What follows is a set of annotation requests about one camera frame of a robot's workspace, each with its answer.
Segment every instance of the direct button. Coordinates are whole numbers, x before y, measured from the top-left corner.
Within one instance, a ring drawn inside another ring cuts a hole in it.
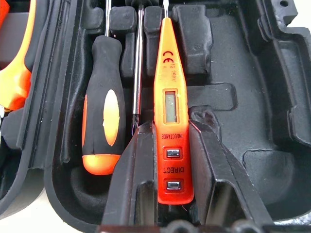
[[[179,158],[180,157],[180,151],[179,149],[170,149],[166,151],[166,157],[168,158]]]
[[[181,189],[181,183],[180,181],[169,181],[166,185],[167,190],[180,190]]]

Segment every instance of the screwdriver handle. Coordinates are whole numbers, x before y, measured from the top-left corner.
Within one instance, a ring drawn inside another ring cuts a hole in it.
[[[94,63],[84,102],[82,158],[85,169],[94,175],[112,174],[124,149],[121,52],[118,40],[103,35],[92,46]]]
[[[6,0],[0,0],[0,27],[2,26],[6,15],[9,13],[9,10],[10,6]]]
[[[28,97],[37,46],[49,9],[49,0],[31,0],[27,26],[13,61],[0,71],[0,105],[8,110],[24,106]]]

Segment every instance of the lcd screen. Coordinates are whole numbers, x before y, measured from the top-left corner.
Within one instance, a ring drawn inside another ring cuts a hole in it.
[[[165,92],[166,123],[176,123],[176,94],[174,91]]]

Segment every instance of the voltage tester pen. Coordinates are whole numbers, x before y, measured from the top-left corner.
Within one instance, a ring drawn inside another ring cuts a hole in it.
[[[160,45],[155,72],[154,122],[157,143],[158,202],[187,204],[193,200],[187,87],[178,53],[169,1],[163,2]]]

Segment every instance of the screwdriver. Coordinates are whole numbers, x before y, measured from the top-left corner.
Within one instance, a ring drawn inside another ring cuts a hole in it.
[[[157,199],[181,205],[193,200],[189,143],[187,86],[171,19],[169,1],[164,14],[154,85],[154,122],[157,145]]]
[[[82,160],[94,175],[109,175],[125,140],[125,103],[120,78],[120,41],[109,37],[111,0],[106,0],[105,35],[92,46],[93,71],[87,86],[82,124]]]
[[[134,89],[133,89],[133,116],[132,116],[132,135],[139,126],[141,113],[141,80],[142,80],[142,59],[143,59],[143,18],[145,8],[143,4],[138,6],[138,26],[136,36],[136,50],[135,50],[135,66],[134,66]]]
[[[40,35],[49,9],[49,0],[31,0],[22,44],[13,61],[0,71],[0,125],[5,112],[24,106],[28,97]]]

